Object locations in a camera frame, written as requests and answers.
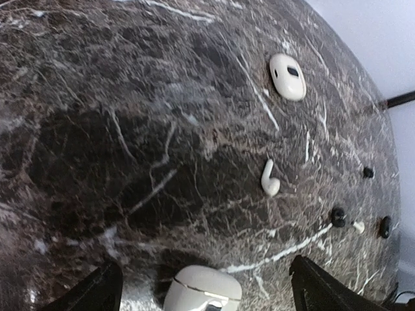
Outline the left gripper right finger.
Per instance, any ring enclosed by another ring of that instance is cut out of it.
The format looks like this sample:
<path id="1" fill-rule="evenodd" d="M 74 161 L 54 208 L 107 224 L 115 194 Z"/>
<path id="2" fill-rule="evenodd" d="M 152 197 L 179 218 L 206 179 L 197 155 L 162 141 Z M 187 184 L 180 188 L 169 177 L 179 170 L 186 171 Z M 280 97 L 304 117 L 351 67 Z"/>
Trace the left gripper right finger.
<path id="1" fill-rule="evenodd" d="M 297 310 L 384 310 L 348 289 L 307 257 L 297 255 L 289 275 Z"/>

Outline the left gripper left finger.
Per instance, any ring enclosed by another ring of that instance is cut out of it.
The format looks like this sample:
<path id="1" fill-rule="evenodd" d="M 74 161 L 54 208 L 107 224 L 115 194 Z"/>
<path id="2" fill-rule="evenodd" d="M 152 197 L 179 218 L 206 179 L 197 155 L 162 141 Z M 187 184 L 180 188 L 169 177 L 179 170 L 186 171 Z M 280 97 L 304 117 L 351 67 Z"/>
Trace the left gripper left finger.
<path id="1" fill-rule="evenodd" d="M 119 310 L 123 273 L 118 263 L 106 261 L 65 295 L 41 310 Z"/>

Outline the white charging case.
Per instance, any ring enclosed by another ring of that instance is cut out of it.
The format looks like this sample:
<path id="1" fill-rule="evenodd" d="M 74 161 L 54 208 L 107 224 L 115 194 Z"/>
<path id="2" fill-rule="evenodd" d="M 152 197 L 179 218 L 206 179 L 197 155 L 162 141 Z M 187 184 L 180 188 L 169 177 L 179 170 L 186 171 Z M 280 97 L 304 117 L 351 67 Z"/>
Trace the white charging case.
<path id="1" fill-rule="evenodd" d="M 191 265 L 172 279 L 163 309 L 236 311 L 242 295 L 242 287 L 233 276 L 207 266 Z"/>
<path id="2" fill-rule="evenodd" d="M 274 54 L 269 61 L 270 74 L 276 91 L 294 102 L 305 98 L 307 86 L 299 63 L 286 54 Z"/>

